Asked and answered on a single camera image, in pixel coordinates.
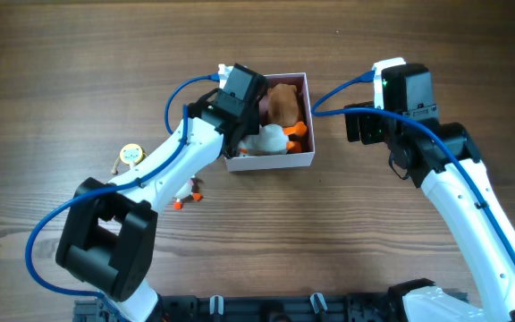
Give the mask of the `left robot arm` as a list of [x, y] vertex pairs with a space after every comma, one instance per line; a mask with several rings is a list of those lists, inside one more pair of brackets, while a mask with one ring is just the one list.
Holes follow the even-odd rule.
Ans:
[[111, 318], [152, 318], [159, 296], [146, 274], [158, 216], [192, 176], [258, 132], [267, 87], [264, 75], [234, 65], [221, 88], [182, 109], [178, 128], [144, 161], [108, 183], [88, 178], [77, 188], [55, 261], [98, 290]]

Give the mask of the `white duck plush yellow hat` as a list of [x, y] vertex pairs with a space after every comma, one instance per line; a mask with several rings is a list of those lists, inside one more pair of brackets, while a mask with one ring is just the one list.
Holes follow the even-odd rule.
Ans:
[[238, 156], [255, 157], [301, 153], [300, 139], [307, 132], [308, 127], [302, 121], [286, 128], [276, 123], [270, 123], [260, 127], [258, 134], [247, 135], [239, 142]]

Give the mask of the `brown capybara plush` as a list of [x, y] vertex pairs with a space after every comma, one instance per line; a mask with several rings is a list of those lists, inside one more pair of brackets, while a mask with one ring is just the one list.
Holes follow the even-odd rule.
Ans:
[[267, 91], [266, 119], [282, 127], [291, 127], [303, 120], [298, 89], [295, 85], [279, 83]]

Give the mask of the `white duck plush pink hat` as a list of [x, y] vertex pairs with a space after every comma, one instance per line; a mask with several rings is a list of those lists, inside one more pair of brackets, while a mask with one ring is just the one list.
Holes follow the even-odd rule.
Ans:
[[182, 209], [184, 201], [186, 199], [193, 199], [195, 201], [201, 201], [203, 195], [198, 188], [199, 179], [196, 176], [192, 176], [189, 180], [174, 194], [173, 208], [175, 210]]

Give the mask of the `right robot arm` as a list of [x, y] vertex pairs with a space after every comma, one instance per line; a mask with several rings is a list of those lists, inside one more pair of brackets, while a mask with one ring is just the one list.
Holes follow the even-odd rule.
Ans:
[[401, 294], [408, 321], [515, 321], [515, 230], [494, 194], [481, 153], [460, 123], [441, 123], [432, 75], [402, 58], [377, 62], [354, 79], [372, 83], [370, 103], [344, 107], [350, 141], [384, 143], [441, 214], [474, 278], [481, 308], [421, 284]]

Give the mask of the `white cardboard box pink inside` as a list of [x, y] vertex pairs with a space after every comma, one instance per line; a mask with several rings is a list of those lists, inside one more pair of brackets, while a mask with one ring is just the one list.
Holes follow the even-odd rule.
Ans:
[[[226, 161], [227, 170], [230, 172], [309, 166], [312, 163], [316, 148], [307, 75], [304, 72], [278, 73], [269, 74], [266, 78], [268, 89], [279, 83], [295, 85], [298, 89], [298, 102], [303, 116], [302, 122], [308, 127], [308, 132], [300, 139], [302, 152], [255, 157], [239, 157], [237, 155]], [[260, 127], [270, 124], [266, 119], [267, 108], [266, 93], [266, 96], [259, 102]]]

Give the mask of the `yellow wooden rattle drum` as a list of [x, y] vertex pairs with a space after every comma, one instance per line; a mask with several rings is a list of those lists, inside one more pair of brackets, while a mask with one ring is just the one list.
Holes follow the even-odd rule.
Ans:
[[143, 147], [136, 143], [129, 143], [123, 146], [119, 152], [118, 157], [114, 161], [114, 165], [111, 169], [111, 174], [118, 174], [118, 166], [120, 163], [127, 165], [129, 168], [133, 168], [138, 165], [147, 157], [147, 154]]

